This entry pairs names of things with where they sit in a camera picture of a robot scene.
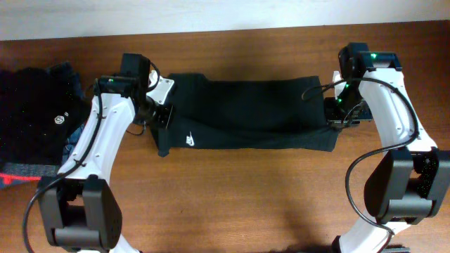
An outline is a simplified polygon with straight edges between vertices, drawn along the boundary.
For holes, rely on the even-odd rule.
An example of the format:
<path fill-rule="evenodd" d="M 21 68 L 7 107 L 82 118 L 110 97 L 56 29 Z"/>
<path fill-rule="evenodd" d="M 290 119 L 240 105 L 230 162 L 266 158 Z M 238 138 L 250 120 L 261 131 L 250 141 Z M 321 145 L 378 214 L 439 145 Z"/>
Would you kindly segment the dark green Nike t-shirt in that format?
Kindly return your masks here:
<path fill-rule="evenodd" d="M 331 152 L 339 131 L 331 127 L 323 97 L 302 100 L 317 76 L 272 81 L 212 81 L 203 74 L 170 74 L 173 111 L 167 128 L 151 131 L 158 154 L 171 148 L 288 149 Z"/>

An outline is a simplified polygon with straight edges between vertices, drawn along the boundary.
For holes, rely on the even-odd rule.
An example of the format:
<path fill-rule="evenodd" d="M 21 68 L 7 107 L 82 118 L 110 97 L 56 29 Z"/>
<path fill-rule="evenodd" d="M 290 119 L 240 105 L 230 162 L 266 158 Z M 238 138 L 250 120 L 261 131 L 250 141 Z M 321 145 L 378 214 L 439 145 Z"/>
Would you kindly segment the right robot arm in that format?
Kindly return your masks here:
<path fill-rule="evenodd" d="M 395 53 L 372 52 L 352 42 L 338 53 L 340 70 L 328 85 L 335 90 L 324 102 L 326 120 L 345 129 L 373 120 L 381 148 L 356 158 L 345 175 L 345 191 L 356 223 L 337 236 L 333 252 L 408 252 L 390 247 L 401 231 L 437 215 L 449 189 L 449 151 L 440 150 L 414 110 Z M 364 186 L 365 209 L 351 194 L 350 176 L 358 163 L 381 154 Z"/>

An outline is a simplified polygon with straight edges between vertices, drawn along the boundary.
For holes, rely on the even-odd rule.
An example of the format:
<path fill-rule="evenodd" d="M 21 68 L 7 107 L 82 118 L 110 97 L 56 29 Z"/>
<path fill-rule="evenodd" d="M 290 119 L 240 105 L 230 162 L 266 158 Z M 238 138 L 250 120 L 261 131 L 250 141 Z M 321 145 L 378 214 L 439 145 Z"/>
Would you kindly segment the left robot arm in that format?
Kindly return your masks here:
<path fill-rule="evenodd" d="M 120 71 L 94 82 L 94 97 L 86 126 L 71 156 L 55 176 L 44 176 L 26 207 L 22 236 L 32 251 L 27 222 L 39 205 L 49 244 L 67 252 L 135 252 L 122 234 L 122 212 L 110 189 L 110 175 L 129 125 L 143 121 L 167 128 L 173 107 L 148 94 L 164 82 L 150 78 L 159 69 L 136 53 L 122 56 Z"/>

